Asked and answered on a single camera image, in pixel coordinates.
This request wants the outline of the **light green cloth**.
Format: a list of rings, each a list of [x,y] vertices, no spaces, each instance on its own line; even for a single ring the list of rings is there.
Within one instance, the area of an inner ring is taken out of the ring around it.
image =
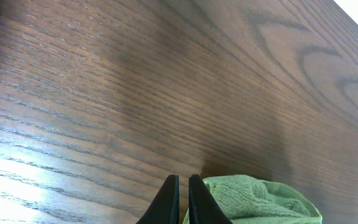
[[[296,189],[248,175],[203,179],[232,223],[322,224],[318,209]]]

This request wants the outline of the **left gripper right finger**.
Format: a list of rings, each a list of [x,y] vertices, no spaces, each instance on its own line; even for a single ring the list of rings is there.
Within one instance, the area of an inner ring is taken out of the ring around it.
[[[189,224],[231,224],[198,174],[189,178]]]

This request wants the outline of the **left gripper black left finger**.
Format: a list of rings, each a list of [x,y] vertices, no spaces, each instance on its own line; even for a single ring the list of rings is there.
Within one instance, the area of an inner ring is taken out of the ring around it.
[[[179,176],[171,174],[137,224],[178,224],[179,206]]]

